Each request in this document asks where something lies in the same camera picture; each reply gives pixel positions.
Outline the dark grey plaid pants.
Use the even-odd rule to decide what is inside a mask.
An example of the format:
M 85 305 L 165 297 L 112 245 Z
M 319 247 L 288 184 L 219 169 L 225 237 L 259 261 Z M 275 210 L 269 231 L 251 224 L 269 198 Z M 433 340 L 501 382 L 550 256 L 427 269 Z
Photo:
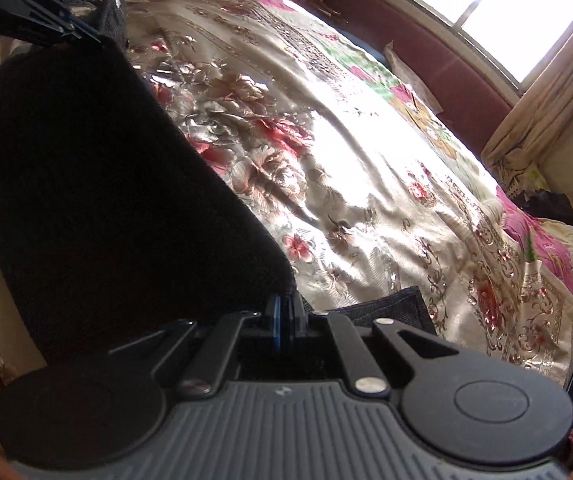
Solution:
M 270 295 L 434 332 L 370 53 L 291 0 L 64 2 L 100 42 L 0 37 L 4 377 Z

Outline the floral satin bedspread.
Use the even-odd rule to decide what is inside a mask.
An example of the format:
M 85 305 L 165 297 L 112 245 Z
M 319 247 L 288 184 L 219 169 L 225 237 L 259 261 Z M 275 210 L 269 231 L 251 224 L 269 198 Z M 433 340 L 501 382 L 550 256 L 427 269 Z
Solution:
M 407 287 L 433 330 L 561 386 L 573 230 L 507 199 L 366 52 L 289 0 L 114 0 L 118 58 L 0 37 L 0 365 L 191 312 Z

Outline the dark clothes pile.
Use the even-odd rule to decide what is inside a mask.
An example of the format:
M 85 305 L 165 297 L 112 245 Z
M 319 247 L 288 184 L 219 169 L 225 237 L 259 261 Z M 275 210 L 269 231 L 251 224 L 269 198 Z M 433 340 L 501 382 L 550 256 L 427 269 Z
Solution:
M 541 188 L 530 193 L 520 193 L 515 203 L 534 218 L 555 220 L 573 226 L 573 206 L 563 193 Z

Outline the beige curtain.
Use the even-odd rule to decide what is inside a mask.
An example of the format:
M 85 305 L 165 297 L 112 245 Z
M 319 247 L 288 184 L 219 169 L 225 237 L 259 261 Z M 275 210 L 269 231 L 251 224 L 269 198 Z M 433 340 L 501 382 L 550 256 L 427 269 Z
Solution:
M 573 119 L 573 35 L 501 122 L 482 160 L 503 183 L 538 162 Z

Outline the maroon window bench cushion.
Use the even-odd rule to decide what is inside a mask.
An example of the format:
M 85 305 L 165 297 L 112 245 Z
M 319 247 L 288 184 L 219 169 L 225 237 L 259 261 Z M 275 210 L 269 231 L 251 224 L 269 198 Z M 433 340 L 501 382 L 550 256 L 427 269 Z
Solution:
M 382 51 L 387 44 L 434 94 L 441 121 L 475 154 L 511 110 L 480 58 L 409 0 L 323 0 L 346 32 Z

